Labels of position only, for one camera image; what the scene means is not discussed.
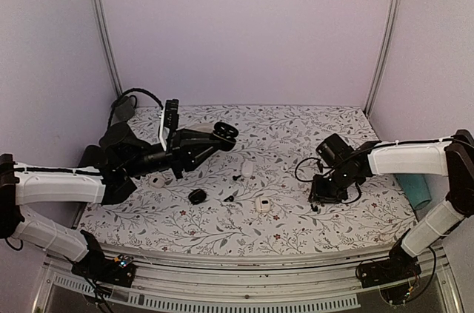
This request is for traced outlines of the black charging case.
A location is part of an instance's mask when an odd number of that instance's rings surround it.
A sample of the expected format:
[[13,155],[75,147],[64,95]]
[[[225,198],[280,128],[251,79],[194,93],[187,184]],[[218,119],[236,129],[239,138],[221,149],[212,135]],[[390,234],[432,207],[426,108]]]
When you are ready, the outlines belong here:
[[219,121],[214,124],[212,135],[221,142],[221,149],[228,152],[236,145],[238,130],[230,124]]

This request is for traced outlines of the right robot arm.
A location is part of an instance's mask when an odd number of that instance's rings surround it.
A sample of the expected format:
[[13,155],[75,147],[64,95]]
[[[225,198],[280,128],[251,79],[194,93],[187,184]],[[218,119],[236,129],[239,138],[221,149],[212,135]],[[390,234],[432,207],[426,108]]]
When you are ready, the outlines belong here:
[[418,255],[473,215],[473,136],[465,129],[434,140],[368,141],[357,149],[332,134],[316,153],[328,171],[313,176],[309,194],[313,203],[346,203],[349,187],[377,175],[394,175],[413,208],[420,209],[429,199],[425,175],[447,178],[445,198],[390,250],[382,269],[388,280],[399,280]]

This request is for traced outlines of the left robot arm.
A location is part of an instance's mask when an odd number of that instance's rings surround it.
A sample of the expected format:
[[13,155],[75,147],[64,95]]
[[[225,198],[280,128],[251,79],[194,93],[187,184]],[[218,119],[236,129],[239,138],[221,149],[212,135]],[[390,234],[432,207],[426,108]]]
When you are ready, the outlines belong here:
[[112,125],[84,151],[77,168],[28,166],[1,155],[1,239],[15,238],[65,256],[95,279],[110,273],[100,244],[85,230],[68,229],[35,212],[30,204],[125,202],[142,176],[170,170],[175,178],[197,169],[218,151],[230,151],[238,131],[218,122],[213,130],[171,129],[157,144],[136,137],[128,124]]

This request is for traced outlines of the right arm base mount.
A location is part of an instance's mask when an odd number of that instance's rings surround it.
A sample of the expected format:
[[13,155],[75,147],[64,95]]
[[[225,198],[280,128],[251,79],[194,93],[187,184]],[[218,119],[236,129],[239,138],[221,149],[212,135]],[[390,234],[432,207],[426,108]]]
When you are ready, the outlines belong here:
[[390,255],[384,260],[369,260],[360,263],[355,269],[355,276],[363,288],[415,278],[420,274],[421,267],[417,258],[409,255]]

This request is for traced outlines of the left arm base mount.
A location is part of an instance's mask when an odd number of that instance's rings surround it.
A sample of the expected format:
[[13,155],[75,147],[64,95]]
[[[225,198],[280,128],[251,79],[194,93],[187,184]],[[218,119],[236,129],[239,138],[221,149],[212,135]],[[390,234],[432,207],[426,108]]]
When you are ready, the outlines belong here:
[[136,276],[137,266],[122,259],[108,259],[103,254],[89,252],[78,262],[74,262],[74,275],[99,283],[130,288]]

